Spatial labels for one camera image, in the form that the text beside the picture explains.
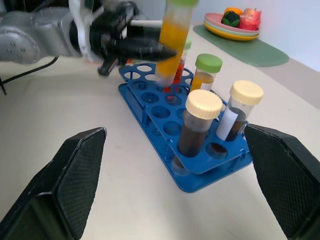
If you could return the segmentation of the pink plate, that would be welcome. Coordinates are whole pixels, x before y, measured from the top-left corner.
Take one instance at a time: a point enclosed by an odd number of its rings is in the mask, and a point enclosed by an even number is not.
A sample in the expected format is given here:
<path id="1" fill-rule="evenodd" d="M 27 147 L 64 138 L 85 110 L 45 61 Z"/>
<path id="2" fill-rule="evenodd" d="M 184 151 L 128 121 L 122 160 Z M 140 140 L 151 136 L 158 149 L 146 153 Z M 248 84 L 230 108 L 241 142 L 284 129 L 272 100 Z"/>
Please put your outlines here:
<path id="1" fill-rule="evenodd" d="M 254 31 L 259 31 L 259 33 L 260 33 L 259 29 L 258 30 L 245 30 L 245 29 L 241 29 L 238 27 L 232 27 L 232 26 L 222 24 L 221 23 L 222 17 L 223 17 L 223 14 L 221 14 L 221 13 L 206 13 L 204 16 L 204 20 L 208 21 L 209 23 L 211 23 L 215 26 L 218 26 L 218 27 L 221 27 L 224 29 L 228 29 L 231 31 L 235 31 L 235 32 L 253 33 Z"/>

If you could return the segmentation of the red test tube green cap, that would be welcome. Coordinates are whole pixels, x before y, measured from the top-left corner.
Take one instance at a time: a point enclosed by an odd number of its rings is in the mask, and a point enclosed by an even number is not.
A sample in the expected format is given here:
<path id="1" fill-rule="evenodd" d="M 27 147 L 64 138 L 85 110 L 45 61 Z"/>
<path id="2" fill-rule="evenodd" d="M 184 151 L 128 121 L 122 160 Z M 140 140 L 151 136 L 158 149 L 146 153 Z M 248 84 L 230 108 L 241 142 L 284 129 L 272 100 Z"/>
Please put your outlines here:
<path id="1" fill-rule="evenodd" d="M 185 68 L 186 58 L 189 51 L 191 50 L 191 46 L 192 39 L 188 37 L 185 41 L 184 47 L 178 52 L 178 54 L 172 59 L 167 60 L 163 64 L 162 70 L 163 74 L 165 74 L 166 77 L 172 77 L 174 67 L 176 67 L 175 76 L 172 81 L 173 84 L 178 84 L 181 82 L 182 74 Z"/>

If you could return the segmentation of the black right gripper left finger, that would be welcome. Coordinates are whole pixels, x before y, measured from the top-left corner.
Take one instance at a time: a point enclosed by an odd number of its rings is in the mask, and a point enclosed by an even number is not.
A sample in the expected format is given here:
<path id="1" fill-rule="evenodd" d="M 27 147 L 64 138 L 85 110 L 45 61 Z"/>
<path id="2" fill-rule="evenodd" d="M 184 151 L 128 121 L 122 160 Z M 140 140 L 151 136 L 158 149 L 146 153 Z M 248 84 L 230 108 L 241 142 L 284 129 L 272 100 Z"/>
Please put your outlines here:
<path id="1" fill-rule="evenodd" d="M 0 222 L 0 240 L 80 240 L 95 199 L 107 129 L 66 139 Z"/>

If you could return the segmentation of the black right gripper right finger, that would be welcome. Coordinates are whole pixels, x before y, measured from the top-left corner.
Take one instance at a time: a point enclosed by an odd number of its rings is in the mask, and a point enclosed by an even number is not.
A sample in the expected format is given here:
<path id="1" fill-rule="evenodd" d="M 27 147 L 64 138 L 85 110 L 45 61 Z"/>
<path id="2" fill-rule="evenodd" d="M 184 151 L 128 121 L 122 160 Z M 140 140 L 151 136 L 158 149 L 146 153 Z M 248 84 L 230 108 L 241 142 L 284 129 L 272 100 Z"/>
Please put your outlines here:
<path id="1" fill-rule="evenodd" d="M 320 161 L 295 137 L 248 124 L 259 187 L 287 240 L 320 240 Z"/>

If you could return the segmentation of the white rod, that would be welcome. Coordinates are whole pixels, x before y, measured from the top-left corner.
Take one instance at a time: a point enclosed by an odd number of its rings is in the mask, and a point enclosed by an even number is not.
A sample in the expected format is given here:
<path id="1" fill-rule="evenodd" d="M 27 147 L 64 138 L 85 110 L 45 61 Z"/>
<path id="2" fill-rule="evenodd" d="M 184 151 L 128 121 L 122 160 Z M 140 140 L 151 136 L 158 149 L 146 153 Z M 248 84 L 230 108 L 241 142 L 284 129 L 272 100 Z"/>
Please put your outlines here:
<path id="1" fill-rule="evenodd" d="M 159 28 L 162 26 L 162 20 L 141 20 L 141 19 L 134 19 L 130 22 L 131 26 L 137 27 L 153 27 Z"/>

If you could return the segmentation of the brown test tube cream cap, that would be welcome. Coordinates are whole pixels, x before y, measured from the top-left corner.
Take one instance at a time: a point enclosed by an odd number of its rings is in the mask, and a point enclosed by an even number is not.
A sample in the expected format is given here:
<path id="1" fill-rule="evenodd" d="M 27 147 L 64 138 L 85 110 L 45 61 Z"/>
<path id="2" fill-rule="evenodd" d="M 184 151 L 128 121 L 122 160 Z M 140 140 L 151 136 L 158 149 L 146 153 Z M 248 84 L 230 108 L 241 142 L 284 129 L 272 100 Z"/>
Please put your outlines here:
<path id="1" fill-rule="evenodd" d="M 196 89 L 188 94 L 177 143 L 177 150 L 182 156 L 193 158 L 200 153 L 213 120 L 219 116 L 222 107 L 221 98 L 209 90 Z"/>
<path id="2" fill-rule="evenodd" d="M 216 135 L 223 141 L 232 142 L 247 122 L 247 118 L 263 96 L 263 89 L 248 80 L 235 81 L 229 91 L 229 100 L 216 129 Z"/>

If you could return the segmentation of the yellow test tube green cap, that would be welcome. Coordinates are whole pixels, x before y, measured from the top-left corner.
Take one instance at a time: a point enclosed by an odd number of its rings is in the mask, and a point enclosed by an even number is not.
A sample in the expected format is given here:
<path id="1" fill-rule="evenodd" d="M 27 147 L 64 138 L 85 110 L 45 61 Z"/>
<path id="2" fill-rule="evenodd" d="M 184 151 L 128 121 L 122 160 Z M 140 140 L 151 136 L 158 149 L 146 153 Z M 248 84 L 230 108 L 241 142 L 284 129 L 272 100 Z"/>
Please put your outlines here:
<path id="1" fill-rule="evenodd" d="M 177 50 L 177 54 L 156 64 L 155 80 L 161 87 L 168 88 L 173 84 L 198 2 L 199 0 L 166 0 L 159 42 Z"/>
<path id="2" fill-rule="evenodd" d="M 190 85 L 190 92 L 198 89 L 211 91 L 222 65 L 223 61 L 219 57 L 208 53 L 200 54 L 195 62 L 196 71 Z"/>

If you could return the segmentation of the blue test tube rack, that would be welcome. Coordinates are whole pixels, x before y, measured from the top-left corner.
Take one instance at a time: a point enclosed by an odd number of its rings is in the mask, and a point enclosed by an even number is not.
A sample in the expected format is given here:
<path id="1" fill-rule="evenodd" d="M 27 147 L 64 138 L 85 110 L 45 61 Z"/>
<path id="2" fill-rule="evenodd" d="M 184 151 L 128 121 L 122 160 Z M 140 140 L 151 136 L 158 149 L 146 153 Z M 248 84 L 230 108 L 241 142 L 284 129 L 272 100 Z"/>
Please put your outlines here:
<path id="1" fill-rule="evenodd" d="M 155 67 L 153 63 L 120 67 L 125 83 L 118 90 L 177 186 L 193 193 L 250 165 L 252 157 L 243 134 L 234 141 L 217 137 L 219 117 L 213 121 L 197 156 L 185 157 L 178 152 L 190 90 L 188 81 L 193 73 L 185 68 L 181 82 L 165 93 L 153 80 Z"/>

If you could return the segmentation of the red toy apple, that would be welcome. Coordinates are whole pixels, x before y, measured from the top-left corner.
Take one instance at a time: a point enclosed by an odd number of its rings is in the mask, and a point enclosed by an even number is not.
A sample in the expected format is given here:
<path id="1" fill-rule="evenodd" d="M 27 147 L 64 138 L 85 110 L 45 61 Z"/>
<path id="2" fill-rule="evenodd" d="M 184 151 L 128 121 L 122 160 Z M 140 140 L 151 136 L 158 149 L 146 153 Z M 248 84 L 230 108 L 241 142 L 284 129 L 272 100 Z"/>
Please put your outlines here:
<path id="1" fill-rule="evenodd" d="M 256 8 L 246 8 L 240 16 L 238 27 L 244 30 L 257 31 L 260 27 L 262 12 Z"/>

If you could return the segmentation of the black and green ball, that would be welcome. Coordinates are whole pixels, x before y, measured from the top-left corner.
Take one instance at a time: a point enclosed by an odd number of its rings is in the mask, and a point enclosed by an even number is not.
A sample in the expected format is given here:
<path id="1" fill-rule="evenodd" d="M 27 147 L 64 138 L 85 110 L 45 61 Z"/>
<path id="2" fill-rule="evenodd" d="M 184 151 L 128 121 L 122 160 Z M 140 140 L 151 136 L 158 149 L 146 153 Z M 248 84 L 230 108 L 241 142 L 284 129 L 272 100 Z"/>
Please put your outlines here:
<path id="1" fill-rule="evenodd" d="M 240 15 L 236 14 L 235 12 L 227 12 L 224 13 L 221 23 L 230 27 L 235 27 L 237 28 L 238 25 L 240 24 Z"/>

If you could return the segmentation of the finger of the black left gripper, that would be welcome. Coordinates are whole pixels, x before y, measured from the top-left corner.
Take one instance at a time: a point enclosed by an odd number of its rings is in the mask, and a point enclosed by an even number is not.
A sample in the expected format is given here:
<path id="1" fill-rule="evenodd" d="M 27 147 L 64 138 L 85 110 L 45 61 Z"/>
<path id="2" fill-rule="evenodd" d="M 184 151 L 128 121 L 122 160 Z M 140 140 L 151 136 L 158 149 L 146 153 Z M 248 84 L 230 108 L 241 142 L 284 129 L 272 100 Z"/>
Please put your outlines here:
<path id="1" fill-rule="evenodd" d="M 178 51 L 151 38 L 125 38 L 116 43 L 116 54 L 127 60 L 161 62 L 175 57 Z"/>

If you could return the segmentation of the light green plate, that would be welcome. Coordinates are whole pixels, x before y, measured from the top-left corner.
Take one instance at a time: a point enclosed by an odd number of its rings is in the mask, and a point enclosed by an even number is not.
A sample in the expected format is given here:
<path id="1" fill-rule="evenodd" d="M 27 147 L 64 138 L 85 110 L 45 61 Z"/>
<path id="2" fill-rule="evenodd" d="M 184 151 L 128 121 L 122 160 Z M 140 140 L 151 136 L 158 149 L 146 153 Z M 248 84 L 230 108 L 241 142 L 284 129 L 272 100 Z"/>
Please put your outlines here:
<path id="1" fill-rule="evenodd" d="M 213 33 L 224 33 L 224 34 L 229 34 L 229 35 L 235 35 L 235 36 L 242 36 L 242 37 L 255 37 L 259 35 L 259 31 L 254 31 L 254 32 L 238 32 L 234 30 L 228 30 L 219 26 L 216 26 L 206 20 L 203 21 L 204 26 L 210 30 Z"/>

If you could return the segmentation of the green table mat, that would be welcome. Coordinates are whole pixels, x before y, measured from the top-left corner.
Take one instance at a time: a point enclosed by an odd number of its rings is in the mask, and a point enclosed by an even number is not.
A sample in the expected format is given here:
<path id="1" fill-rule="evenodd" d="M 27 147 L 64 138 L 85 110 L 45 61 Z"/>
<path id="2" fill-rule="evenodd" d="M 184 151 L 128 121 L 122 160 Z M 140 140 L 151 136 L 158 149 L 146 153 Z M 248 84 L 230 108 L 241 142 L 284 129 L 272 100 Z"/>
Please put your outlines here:
<path id="1" fill-rule="evenodd" d="M 193 31 L 235 59 L 254 67 L 275 67 L 287 63 L 290 59 L 283 51 L 259 39 L 225 39 L 210 32 L 203 24 L 194 26 Z"/>

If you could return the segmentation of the yellow plate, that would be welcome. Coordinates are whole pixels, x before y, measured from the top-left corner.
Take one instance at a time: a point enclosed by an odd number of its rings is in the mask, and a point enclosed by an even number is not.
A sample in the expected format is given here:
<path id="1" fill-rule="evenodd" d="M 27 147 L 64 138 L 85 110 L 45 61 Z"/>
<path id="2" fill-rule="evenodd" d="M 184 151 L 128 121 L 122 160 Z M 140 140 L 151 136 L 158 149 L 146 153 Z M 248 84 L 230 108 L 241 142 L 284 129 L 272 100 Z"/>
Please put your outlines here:
<path id="1" fill-rule="evenodd" d="M 219 37 L 228 39 L 228 40 L 234 40 L 234 41 L 252 41 L 255 40 L 259 37 L 259 34 L 255 36 L 241 36 L 237 34 L 232 34 L 232 33 L 226 33 L 221 30 L 217 30 L 207 24 L 204 24 L 205 28 L 209 30 L 211 33 L 218 35 Z"/>

